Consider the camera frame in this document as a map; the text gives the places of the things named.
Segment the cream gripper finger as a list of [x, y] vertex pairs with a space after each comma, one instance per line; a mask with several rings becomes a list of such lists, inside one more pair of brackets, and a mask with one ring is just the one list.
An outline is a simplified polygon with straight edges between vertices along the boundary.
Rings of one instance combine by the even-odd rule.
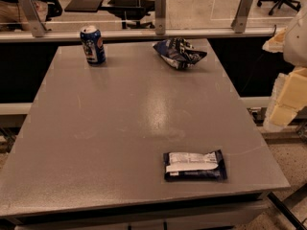
[[264, 129], [279, 132], [307, 106], [307, 68], [296, 67], [291, 73], [279, 74], [268, 105]]
[[267, 40], [262, 49], [270, 53], [282, 53], [284, 49], [286, 29], [277, 32], [272, 38]]

